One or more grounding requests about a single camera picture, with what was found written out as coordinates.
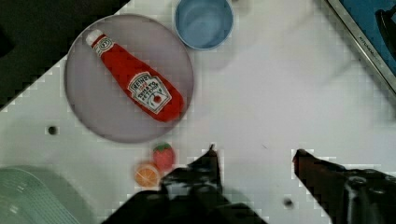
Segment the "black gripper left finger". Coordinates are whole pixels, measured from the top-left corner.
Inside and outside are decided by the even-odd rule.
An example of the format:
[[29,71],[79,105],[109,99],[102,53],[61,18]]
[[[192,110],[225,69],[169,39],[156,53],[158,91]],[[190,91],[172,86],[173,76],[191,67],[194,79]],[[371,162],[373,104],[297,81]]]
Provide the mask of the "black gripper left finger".
[[170,200],[188,196],[195,187],[212,187],[223,191],[220,177],[219,157],[215,145],[211,144],[204,155],[186,167],[174,169],[160,181],[160,192],[166,193]]

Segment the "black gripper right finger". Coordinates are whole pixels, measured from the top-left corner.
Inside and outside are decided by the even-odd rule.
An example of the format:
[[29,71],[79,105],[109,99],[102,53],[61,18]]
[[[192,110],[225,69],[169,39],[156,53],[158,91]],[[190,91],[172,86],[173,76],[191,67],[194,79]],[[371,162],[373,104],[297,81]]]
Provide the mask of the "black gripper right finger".
[[393,175],[375,169],[347,169],[296,151],[294,173],[330,217],[332,224],[396,224]]

